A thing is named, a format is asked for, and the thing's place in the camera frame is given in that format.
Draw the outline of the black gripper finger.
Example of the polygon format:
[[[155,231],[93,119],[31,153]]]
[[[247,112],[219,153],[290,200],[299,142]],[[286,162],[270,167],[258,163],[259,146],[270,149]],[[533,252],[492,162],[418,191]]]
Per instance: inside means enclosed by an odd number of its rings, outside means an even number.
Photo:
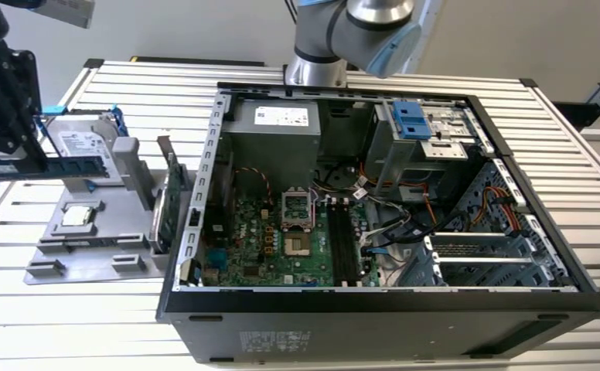
[[[0,49],[0,174],[46,170],[47,157],[37,140],[39,114],[34,55]]]

